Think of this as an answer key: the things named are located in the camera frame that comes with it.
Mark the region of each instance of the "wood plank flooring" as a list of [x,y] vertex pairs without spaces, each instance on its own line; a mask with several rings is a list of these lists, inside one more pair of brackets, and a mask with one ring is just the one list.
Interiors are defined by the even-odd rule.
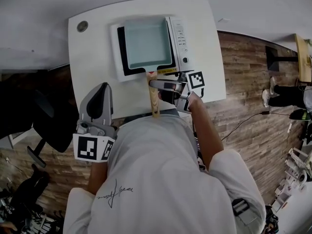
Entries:
[[[208,112],[219,131],[225,137],[243,120],[265,110],[261,93],[269,88],[271,75],[276,77],[280,85],[295,85],[298,77],[297,63],[281,63],[279,73],[270,73],[266,67],[265,46],[278,50],[280,56],[294,56],[295,53],[275,44],[249,37],[219,33],[223,56],[227,98],[207,104]],[[68,82],[70,71],[62,70],[61,79]],[[293,107],[272,108],[273,112],[289,114]],[[287,135],[290,120],[281,115],[258,115],[243,123],[223,143],[226,148],[235,149],[242,155],[250,169],[259,190],[268,204],[274,199],[274,190],[284,176],[284,160],[290,147],[299,147],[298,136],[302,132],[302,123],[294,121],[292,130]],[[29,136],[15,145],[14,151],[0,152],[0,186],[5,187],[7,177],[13,186],[19,185],[25,177],[32,173],[32,159],[26,152],[27,145],[35,148],[40,141],[39,136]],[[89,177],[90,164],[74,160],[72,146],[60,154],[48,144],[40,154],[47,163],[45,170],[51,176],[51,182],[38,199],[47,214],[53,211],[66,210],[68,194],[73,187],[85,187]],[[26,175],[10,162],[22,169]]]

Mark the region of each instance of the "round metal grommet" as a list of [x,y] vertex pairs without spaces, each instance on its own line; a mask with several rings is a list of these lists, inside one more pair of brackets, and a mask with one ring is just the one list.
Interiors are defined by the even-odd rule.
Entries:
[[88,28],[89,24],[87,21],[81,21],[80,23],[78,23],[77,25],[77,31],[78,32],[83,32]]

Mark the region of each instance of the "white sneaker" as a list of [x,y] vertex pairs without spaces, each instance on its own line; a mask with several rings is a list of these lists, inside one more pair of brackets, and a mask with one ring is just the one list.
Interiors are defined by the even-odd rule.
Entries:
[[275,95],[276,92],[274,92],[274,87],[276,86],[276,80],[274,77],[270,78],[270,95]]
[[269,90],[268,89],[263,90],[263,92],[262,92],[263,106],[265,106],[265,107],[269,106],[269,99],[270,99]]

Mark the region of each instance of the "white wall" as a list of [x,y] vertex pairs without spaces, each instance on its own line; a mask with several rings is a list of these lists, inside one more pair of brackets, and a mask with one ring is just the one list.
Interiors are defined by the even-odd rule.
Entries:
[[[0,0],[0,69],[52,68],[69,62],[67,19],[125,0]],[[312,38],[312,0],[209,0],[217,29],[296,49],[289,35]]]
[[311,223],[309,219],[312,216],[312,182],[306,185],[305,191],[296,191],[287,206],[276,214],[279,220],[279,233],[299,234],[298,230]]

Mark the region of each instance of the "white desk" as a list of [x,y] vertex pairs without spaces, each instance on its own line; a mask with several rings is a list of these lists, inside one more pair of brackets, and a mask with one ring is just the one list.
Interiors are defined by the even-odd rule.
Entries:
[[[91,89],[107,82],[113,93],[113,118],[151,112],[146,78],[118,82],[109,31],[111,24],[151,15],[174,15],[184,20],[194,69],[202,71],[205,80],[203,101],[225,99],[222,55],[208,1],[132,0],[93,9],[69,19],[69,59],[78,108]],[[79,33],[77,25],[83,20],[89,26]],[[163,101],[159,105],[161,110],[174,107]]]

